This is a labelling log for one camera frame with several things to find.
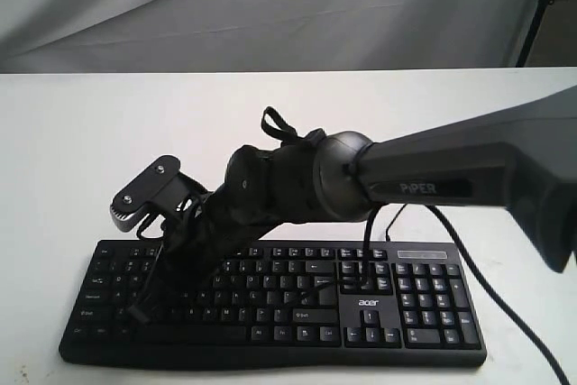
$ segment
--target black strap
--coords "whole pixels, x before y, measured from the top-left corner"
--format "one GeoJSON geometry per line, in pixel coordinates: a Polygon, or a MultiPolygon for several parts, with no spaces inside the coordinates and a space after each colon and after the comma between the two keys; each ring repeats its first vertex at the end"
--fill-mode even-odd
{"type": "Polygon", "coordinates": [[[272,107],[267,107],[262,113],[261,128],[270,137],[280,140],[283,143],[295,143],[302,141],[302,138],[298,136],[297,130],[287,124],[287,122],[279,115],[272,107]],[[270,119],[277,125],[274,127],[269,124],[266,120],[266,116],[270,116],[270,119]]]}

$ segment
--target white table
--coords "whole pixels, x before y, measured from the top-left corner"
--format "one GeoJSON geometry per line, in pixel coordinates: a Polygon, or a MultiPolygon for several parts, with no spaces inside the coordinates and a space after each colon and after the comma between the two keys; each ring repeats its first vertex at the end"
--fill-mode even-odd
{"type": "MultiPolygon", "coordinates": [[[[149,372],[66,364],[57,347],[96,241],[134,237],[110,221],[112,196],[157,156],[178,156],[185,173],[215,188],[242,144],[277,146],[259,126],[266,105],[302,133],[322,126],[384,141],[576,84],[577,69],[0,76],[0,383],[555,383],[541,354],[470,274],[489,350],[477,371],[149,372]]],[[[383,209],[374,239],[382,239],[396,209],[383,209]]],[[[574,261],[562,275],[548,270],[505,211],[447,208],[446,214],[489,281],[577,380],[574,261]]],[[[416,206],[392,235],[448,240],[416,206]]],[[[362,225],[284,225],[270,237],[361,239],[362,225]]]]}

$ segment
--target cable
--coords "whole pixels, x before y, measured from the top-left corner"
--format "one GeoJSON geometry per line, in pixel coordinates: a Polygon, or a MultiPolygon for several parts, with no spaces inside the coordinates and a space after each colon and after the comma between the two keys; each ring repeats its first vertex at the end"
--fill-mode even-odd
{"type": "Polygon", "coordinates": [[[393,216],[393,219],[390,220],[389,225],[387,226],[387,229],[385,230],[385,242],[390,243],[390,236],[389,236],[389,230],[390,228],[395,224],[395,222],[397,221],[398,216],[400,215],[401,212],[403,212],[405,210],[405,208],[407,207],[408,203],[406,203],[405,205],[401,206],[400,209],[397,211],[397,213],[395,214],[395,216],[393,216]]]}
{"type": "Polygon", "coordinates": [[[379,213],[380,209],[383,205],[379,205],[374,207],[371,212],[369,213],[369,217],[367,218],[367,223],[364,226],[364,236],[362,238],[362,272],[361,277],[357,280],[351,278],[350,280],[345,279],[336,279],[334,281],[327,281],[326,283],[319,284],[318,286],[311,288],[309,290],[304,290],[297,295],[296,298],[291,299],[289,302],[285,302],[282,306],[286,308],[291,308],[297,305],[301,300],[310,297],[311,295],[320,292],[322,289],[330,288],[331,286],[337,284],[356,284],[362,286],[367,284],[369,280],[369,253],[371,252],[371,233],[372,233],[372,226],[374,225],[375,218],[379,213]]]}
{"type": "Polygon", "coordinates": [[[479,268],[477,268],[477,265],[475,265],[475,262],[473,261],[471,255],[465,249],[463,241],[461,241],[461,238],[454,230],[449,220],[447,220],[447,217],[444,216],[444,214],[439,209],[437,209],[436,206],[427,206],[426,208],[438,218],[438,220],[444,226],[446,231],[449,233],[449,235],[454,241],[454,244],[457,246],[459,253],[465,260],[465,263],[467,263],[467,266],[471,270],[471,273],[475,277],[475,279],[479,281],[481,286],[485,289],[485,291],[489,294],[489,296],[493,299],[493,301],[495,301],[495,303],[501,308],[501,310],[503,310],[505,314],[510,317],[510,319],[515,323],[515,325],[517,325],[521,329],[521,331],[525,333],[525,335],[529,338],[529,340],[533,342],[533,344],[537,347],[537,349],[539,349],[539,351],[543,354],[547,362],[549,362],[549,365],[551,365],[551,368],[557,375],[559,382],[561,382],[563,385],[569,385],[569,380],[567,379],[567,376],[565,376],[565,373],[563,372],[561,365],[555,359],[549,348],[545,345],[545,343],[541,341],[541,339],[537,336],[537,334],[535,334],[533,330],[523,321],[523,319],[521,319],[521,317],[519,317],[517,313],[515,313],[515,311],[499,296],[499,294],[489,284],[489,282],[485,279],[485,277],[483,277],[481,271],[479,270],[479,268]]]}

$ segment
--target keyboard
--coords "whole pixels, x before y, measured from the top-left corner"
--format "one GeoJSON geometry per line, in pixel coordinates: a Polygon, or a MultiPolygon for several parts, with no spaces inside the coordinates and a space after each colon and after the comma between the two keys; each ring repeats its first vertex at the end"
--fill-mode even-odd
{"type": "Polygon", "coordinates": [[[98,243],[60,342],[67,362],[141,369],[479,366],[487,351],[452,243],[258,241],[141,325],[138,297],[159,245],[98,243]],[[283,304],[334,279],[297,305],[283,304]]]}

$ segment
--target space bar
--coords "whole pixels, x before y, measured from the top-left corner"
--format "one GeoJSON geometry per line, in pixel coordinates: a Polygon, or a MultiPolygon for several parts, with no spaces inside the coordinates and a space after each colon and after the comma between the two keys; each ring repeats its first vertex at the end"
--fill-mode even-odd
{"type": "Polygon", "coordinates": [[[146,325],[138,328],[134,339],[142,343],[238,344],[246,341],[246,327],[146,325]]]}

